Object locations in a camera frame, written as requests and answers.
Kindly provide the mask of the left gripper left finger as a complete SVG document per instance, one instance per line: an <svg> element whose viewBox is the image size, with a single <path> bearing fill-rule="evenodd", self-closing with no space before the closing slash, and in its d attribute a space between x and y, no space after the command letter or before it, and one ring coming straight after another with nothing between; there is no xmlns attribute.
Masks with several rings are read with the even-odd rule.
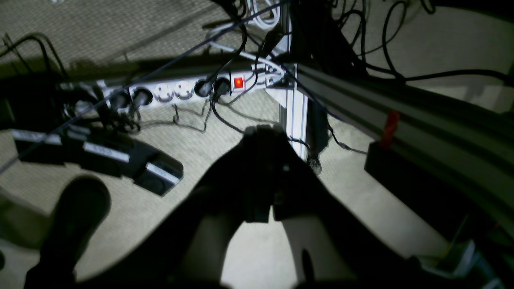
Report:
<svg viewBox="0 0 514 289"><path fill-rule="evenodd" d="M218 287L244 223L267 223L281 168L281 127L250 126L133 251L77 289Z"/></svg>

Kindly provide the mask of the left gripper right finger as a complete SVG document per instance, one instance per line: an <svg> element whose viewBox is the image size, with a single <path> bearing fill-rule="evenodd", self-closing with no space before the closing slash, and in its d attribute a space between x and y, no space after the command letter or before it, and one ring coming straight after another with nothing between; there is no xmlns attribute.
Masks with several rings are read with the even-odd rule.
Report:
<svg viewBox="0 0 514 289"><path fill-rule="evenodd" d="M300 288L465 289L464 280L428 273L402 258L334 197L297 155L281 127L273 127L273 213L300 251Z"/></svg>

